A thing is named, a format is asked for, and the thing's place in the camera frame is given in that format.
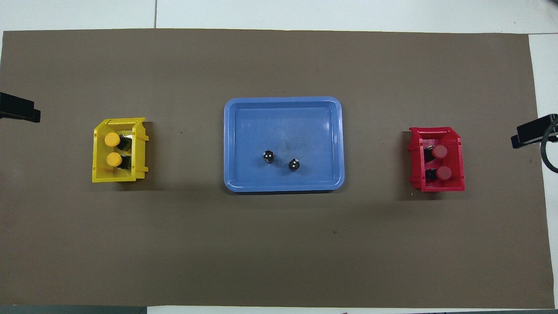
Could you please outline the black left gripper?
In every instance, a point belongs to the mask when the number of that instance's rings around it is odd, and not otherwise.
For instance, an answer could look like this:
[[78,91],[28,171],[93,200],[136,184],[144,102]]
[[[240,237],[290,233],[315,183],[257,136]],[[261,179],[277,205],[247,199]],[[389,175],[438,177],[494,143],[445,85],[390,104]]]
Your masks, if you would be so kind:
[[40,123],[41,112],[34,110],[34,102],[13,95],[0,93],[0,118]]

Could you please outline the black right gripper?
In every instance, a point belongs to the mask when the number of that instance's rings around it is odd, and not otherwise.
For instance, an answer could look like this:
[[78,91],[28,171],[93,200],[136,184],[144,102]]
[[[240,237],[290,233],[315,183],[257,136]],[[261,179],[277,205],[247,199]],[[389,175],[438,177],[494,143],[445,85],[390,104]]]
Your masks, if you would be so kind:
[[[558,115],[546,115],[518,126],[517,134],[511,137],[512,148],[519,149],[526,145],[542,142],[544,132],[557,117]],[[558,133],[550,133],[548,141],[556,143],[558,141]]]

